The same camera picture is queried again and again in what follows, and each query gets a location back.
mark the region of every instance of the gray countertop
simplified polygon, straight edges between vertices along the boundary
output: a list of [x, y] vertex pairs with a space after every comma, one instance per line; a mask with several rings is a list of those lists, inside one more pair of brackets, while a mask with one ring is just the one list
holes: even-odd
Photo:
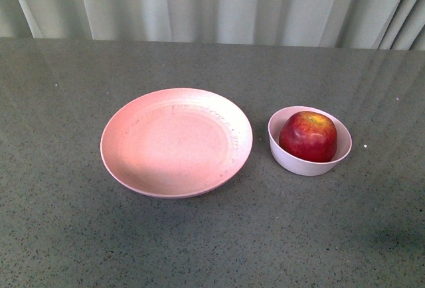
[[[118, 183], [99, 144], [136, 97], [200, 88], [238, 105], [254, 142], [202, 196]], [[425, 285], [425, 52], [0, 39], [2, 287]], [[267, 123], [311, 106], [351, 132], [318, 177], [272, 157]]]

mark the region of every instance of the plate surface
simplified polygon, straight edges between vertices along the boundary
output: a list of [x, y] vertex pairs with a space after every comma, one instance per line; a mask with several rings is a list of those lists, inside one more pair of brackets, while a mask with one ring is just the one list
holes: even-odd
[[242, 110], [212, 92], [146, 94], [109, 120], [100, 152], [111, 175], [144, 195], [184, 198], [228, 181], [246, 162], [252, 129]]

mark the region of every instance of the curtain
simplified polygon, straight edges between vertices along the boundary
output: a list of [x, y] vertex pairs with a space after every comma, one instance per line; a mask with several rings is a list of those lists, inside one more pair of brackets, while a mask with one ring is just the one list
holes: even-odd
[[425, 0], [0, 0], [0, 36], [425, 50]]

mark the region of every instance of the apple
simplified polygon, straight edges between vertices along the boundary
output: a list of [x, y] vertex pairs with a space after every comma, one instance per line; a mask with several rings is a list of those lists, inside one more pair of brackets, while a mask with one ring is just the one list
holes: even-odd
[[299, 159], [330, 162], [337, 152], [337, 128], [324, 114], [300, 111], [282, 127], [279, 146]]

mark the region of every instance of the bowl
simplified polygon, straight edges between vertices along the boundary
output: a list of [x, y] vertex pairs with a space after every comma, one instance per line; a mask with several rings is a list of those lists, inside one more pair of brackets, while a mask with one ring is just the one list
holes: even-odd
[[[335, 124], [338, 135], [338, 146], [332, 161], [325, 163], [306, 161], [289, 154], [279, 146], [279, 134], [282, 127], [293, 114], [300, 111], [321, 113], [330, 118]], [[322, 175], [332, 169], [350, 153], [353, 144], [348, 129], [337, 118], [319, 109], [303, 106], [292, 106], [277, 111], [268, 122], [268, 134], [270, 138], [270, 149], [275, 160], [286, 170], [309, 177]]]

